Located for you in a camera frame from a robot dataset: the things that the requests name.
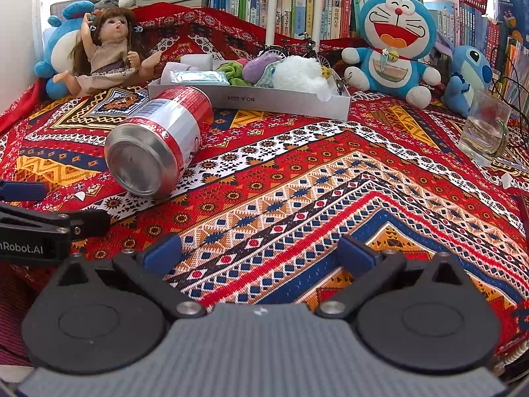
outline blue plush toy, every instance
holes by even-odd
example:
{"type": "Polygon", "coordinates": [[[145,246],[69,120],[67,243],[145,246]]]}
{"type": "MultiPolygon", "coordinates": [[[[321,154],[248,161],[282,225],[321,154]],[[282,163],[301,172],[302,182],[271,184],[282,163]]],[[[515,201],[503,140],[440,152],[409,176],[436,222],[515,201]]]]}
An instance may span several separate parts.
{"type": "Polygon", "coordinates": [[[52,100],[69,95],[68,88],[63,82],[54,83],[53,77],[63,71],[72,71],[73,62],[70,53],[79,40],[78,31],[85,13],[94,11],[94,4],[90,1],[76,1],[64,8],[62,15],[66,19],[61,22],[57,16],[50,16],[48,23],[57,29],[51,35],[43,61],[36,63],[33,69],[39,78],[48,79],[46,92],[52,100]]]}
{"type": "Polygon", "coordinates": [[[441,102],[451,111],[466,118],[475,91],[486,91],[493,80],[490,64],[485,55],[475,47],[454,47],[441,33],[438,33],[435,48],[450,57],[450,80],[441,102]]]}
{"type": "Polygon", "coordinates": [[[360,36],[369,48],[348,47],[345,80],[361,91],[373,90],[405,99],[424,109],[432,95],[419,81],[435,86],[441,75],[417,62],[428,55],[436,40],[432,15],[418,0],[368,0],[359,15],[360,36]]]}

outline mug handle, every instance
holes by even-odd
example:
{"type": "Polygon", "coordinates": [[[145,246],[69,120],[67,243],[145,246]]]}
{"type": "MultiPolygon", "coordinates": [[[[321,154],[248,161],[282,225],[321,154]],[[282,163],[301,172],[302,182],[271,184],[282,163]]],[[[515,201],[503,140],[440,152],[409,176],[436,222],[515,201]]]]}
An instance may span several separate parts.
{"type": "Polygon", "coordinates": [[[491,155],[492,158],[498,158],[499,156],[502,156],[505,148],[507,147],[507,143],[509,142],[509,128],[507,127],[507,124],[500,118],[496,118],[496,122],[502,127],[502,139],[499,142],[498,149],[496,149],[496,151],[494,151],[494,153],[491,155]]]}

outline cardboard box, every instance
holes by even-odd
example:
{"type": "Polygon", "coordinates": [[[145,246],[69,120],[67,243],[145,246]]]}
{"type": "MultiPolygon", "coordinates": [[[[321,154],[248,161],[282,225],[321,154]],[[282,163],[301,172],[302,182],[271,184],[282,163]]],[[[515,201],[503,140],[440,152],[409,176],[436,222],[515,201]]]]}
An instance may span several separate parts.
{"type": "MultiPolygon", "coordinates": [[[[154,99],[158,94],[172,86],[174,84],[161,85],[160,79],[152,81],[148,86],[149,98],[154,99]]],[[[215,108],[259,110],[347,120],[351,105],[351,96],[346,88],[343,90],[343,95],[339,95],[338,91],[335,91],[336,95],[332,95],[330,100],[322,102],[316,94],[284,89],[219,85],[193,86],[203,91],[210,98],[215,108]]]]}

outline doll's hair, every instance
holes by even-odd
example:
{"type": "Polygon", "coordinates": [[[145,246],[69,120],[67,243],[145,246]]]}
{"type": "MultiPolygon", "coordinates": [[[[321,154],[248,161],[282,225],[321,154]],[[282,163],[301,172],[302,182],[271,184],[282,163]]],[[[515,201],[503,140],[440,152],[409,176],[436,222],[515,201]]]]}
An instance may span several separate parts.
{"type": "MultiPolygon", "coordinates": [[[[130,51],[138,52],[140,59],[144,60],[147,52],[140,42],[140,34],[134,31],[134,27],[138,24],[134,13],[128,9],[121,7],[110,7],[109,9],[103,10],[101,13],[96,15],[96,18],[91,25],[95,26],[95,29],[91,31],[92,41],[96,46],[101,46],[100,32],[102,26],[108,19],[117,18],[123,16],[127,20],[127,28],[129,29],[128,47],[130,51]]],[[[73,74],[76,76],[90,75],[92,67],[86,56],[85,47],[83,41],[80,40],[77,45],[73,48],[71,54],[73,59],[73,74]]]]}

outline soda can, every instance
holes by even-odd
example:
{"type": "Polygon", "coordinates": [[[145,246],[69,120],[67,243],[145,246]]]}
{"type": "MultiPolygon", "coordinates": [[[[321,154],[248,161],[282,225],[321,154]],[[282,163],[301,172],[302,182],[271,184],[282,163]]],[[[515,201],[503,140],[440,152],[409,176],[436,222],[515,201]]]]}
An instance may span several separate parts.
{"type": "Polygon", "coordinates": [[[168,196],[212,122],[213,107],[202,91],[169,88],[110,131],[105,142],[110,173],[135,195],[168,196]]]}

